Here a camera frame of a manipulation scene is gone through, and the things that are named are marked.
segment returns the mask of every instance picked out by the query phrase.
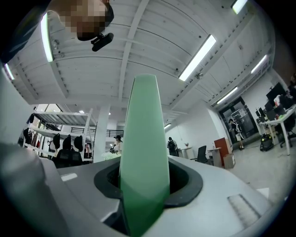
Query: white pillar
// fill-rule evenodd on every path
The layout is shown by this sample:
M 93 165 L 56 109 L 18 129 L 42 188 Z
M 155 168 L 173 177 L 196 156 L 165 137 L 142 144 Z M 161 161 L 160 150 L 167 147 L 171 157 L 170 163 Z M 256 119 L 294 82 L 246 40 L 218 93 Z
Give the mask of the white pillar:
M 102 154 L 106 148 L 106 131 L 109 119 L 110 105 L 101 107 L 98 125 L 96 129 L 96 135 L 94 138 L 94 150 L 93 150 L 93 162 L 103 161 Z

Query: glass door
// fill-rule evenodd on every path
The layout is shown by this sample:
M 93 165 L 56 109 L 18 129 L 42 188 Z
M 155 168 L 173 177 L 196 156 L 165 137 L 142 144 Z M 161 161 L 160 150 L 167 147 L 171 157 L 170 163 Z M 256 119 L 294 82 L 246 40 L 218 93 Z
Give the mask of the glass door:
M 258 128 L 255 121 L 246 106 L 243 99 L 240 97 L 236 101 L 230 103 L 226 108 L 220 112 L 221 117 L 228 129 L 232 143 L 236 143 L 236 137 L 234 131 L 229 131 L 230 123 L 229 120 L 233 119 L 234 122 L 238 123 L 242 129 L 242 135 L 244 138 L 248 138 L 258 132 Z

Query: black chair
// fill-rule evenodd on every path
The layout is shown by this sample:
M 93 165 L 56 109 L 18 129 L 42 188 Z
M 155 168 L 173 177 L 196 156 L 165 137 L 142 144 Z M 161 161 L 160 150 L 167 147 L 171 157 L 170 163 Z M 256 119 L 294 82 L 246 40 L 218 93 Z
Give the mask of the black chair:
M 296 134 L 293 133 L 293 131 L 292 131 L 293 128 L 295 127 L 295 118 L 296 118 L 295 115 L 291 115 L 289 118 L 286 119 L 286 121 L 284 121 L 284 125 L 285 125 L 286 131 L 288 133 L 287 135 L 288 135 L 290 147 L 293 147 L 293 145 L 291 143 L 291 139 L 296 137 Z M 282 130 L 281 125 L 277 125 L 275 127 L 275 129 L 276 129 L 277 135 L 278 134 L 283 135 L 283 130 Z M 280 143 L 281 148 L 283 148 L 283 144 L 285 144 L 285 143 L 286 143 L 286 141 L 284 140 L 284 135 L 283 135 L 282 142 Z
M 79 152 L 62 149 L 56 157 L 52 158 L 56 168 L 66 168 L 82 165 L 82 158 Z
M 207 159 L 205 153 L 206 153 L 206 150 L 207 150 L 207 146 L 202 146 L 200 148 L 198 148 L 198 155 L 197 155 L 197 158 L 195 159 L 191 159 L 191 160 L 194 160 L 196 162 L 200 162 L 200 163 L 208 163 L 209 160 Z

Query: fluorescent light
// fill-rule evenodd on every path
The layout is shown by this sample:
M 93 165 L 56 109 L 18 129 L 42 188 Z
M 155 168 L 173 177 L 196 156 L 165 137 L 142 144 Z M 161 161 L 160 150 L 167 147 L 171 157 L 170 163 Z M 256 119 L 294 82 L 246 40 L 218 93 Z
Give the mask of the fluorescent light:
M 5 68 L 6 68 L 7 72 L 8 72 L 8 74 L 9 74 L 11 80 L 14 80 L 14 76 L 13 76 L 13 74 L 12 74 L 12 72 L 11 72 L 11 70 L 10 70 L 8 64 L 5 64 Z
M 267 58 L 267 55 L 265 55 L 260 62 L 256 65 L 256 67 L 254 67 L 254 69 L 251 71 L 251 73 L 253 74 L 254 71 L 261 65 L 261 63 L 263 63 L 263 61 Z
M 238 14 L 247 2 L 248 0 L 236 0 L 231 6 L 232 10 Z
M 165 129 L 168 128 L 169 126 L 171 126 L 171 124 L 166 125 L 166 126 L 165 126 Z
M 48 62 L 52 62 L 52 54 L 51 54 L 51 48 L 49 43 L 49 32 L 48 32 L 48 26 L 47 26 L 47 14 L 45 14 L 41 20 L 41 36 L 42 36 L 42 42 L 43 47 L 45 51 L 45 55 Z
M 228 98 L 231 94 L 233 94 L 238 88 L 234 88 L 231 92 L 229 92 L 227 95 L 225 95 L 221 100 L 219 100 L 217 102 L 217 104 L 220 104 L 223 100 L 225 100 L 226 98 Z
M 195 70 L 195 68 L 199 65 L 199 63 L 203 60 L 203 58 L 207 55 L 207 53 L 210 51 L 210 49 L 213 47 L 215 43 L 215 38 L 212 35 L 209 35 L 202 47 L 198 50 L 196 55 L 192 58 L 190 63 L 181 73 L 179 79 L 181 79 L 182 81 L 186 81 L 187 78 L 191 75 L 191 73 Z

